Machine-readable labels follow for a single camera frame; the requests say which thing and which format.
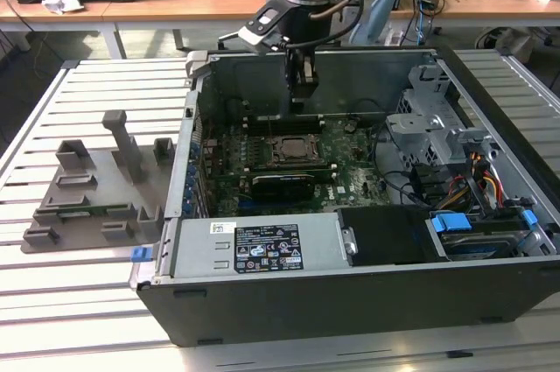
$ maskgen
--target slotted metal surface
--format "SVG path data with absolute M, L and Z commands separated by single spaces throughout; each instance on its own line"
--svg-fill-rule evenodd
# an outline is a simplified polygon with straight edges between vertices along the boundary
M 99 122 L 103 110 L 115 108 L 128 110 L 127 126 L 138 143 L 176 139 L 187 91 L 184 64 L 183 59 L 83 61 L 62 70 L 0 161 L 2 372 L 304 370 L 311 365 L 312 370 L 407 372 L 507 365 L 558 370 L 559 297 L 512 324 L 177 348 L 129 288 L 130 248 L 21 253 L 22 235 L 58 164 L 54 151 L 60 140 L 84 136 L 89 148 L 114 146 Z M 395 303 L 406 310 L 414 301 Z M 475 356 L 450 360 L 445 355 L 450 347 Z
M 501 56 L 495 50 L 457 51 L 457 55 L 560 175 L 560 100 L 512 57 Z M 482 125 L 464 99 L 459 103 L 475 126 Z

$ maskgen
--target power supply label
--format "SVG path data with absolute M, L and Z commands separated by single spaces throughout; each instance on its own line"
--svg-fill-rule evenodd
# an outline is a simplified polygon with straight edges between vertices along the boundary
M 234 250 L 238 273 L 304 268 L 298 225 L 235 228 Z

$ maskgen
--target yellow wire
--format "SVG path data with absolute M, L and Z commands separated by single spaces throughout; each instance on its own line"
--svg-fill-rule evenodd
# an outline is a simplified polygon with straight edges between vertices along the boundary
M 497 184 L 490 177 L 482 177 L 482 178 L 484 178 L 486 181 L 488 181 L 490 184 L 492 184 L 493 196 L 496 199 L 496 204 L 498 204 L 498 186 L 497 186 Z
M 465 188 L 463 188 L 461 191 L 459 191 L 457 194 L 455 194 L 451 199 L 449 199 L 449 201 L 447 201 L 443 206 L 441 206 L 440 208 L 444 208 L 449 206 L 450 204 L 454 203 L 455 201 L 457 201 L 458 199 L 460 199 L 463 195 L 466 194 L 466 192 L 469 191 L 469 187 L 466 186 Z

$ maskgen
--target blue cable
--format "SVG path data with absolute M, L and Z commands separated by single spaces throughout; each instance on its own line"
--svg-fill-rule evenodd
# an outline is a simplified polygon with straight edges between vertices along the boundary
M 424 25 L 424 14 L 423 14 L 423 7 L 422 7 L 422 0 L 418 0 L 418 8 L 420 9 L 420 15 L 418 18 L 418 23 L 416 24 L 416 31 L 418 32 L 416 45 L 419 46 L 422 40 L 424 39 L 424 33 L 422 32 L 422 26 Z

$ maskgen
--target blue tab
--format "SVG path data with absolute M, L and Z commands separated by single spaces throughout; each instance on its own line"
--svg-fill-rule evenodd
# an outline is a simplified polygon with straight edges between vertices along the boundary
M 533 213 L 533 210 L 523 210 L 523 213 L 521 214 L 529 226 L 534 226 L 539 222 Z
M 152 248 L 135 247 L 132 250 L 132 256 L 130 257 L 130 261 L 132 263 L 145 263 L 147 261 L 151 261 L 153 259 L 151 253 L 152 253 Z
M 436 219 L 439 219 L 444 229 L 449 232 L 473 228 L 464 213 L 441 213 L 436 215 Z
M 434 225 L 434 229 L 436 229 L 436 233 L 439 234 L 440 232 L 445 231 L 444 225 L 442 225 L 441 221 L 437 217 L 434 217 L 431 220 L 431 224 Z

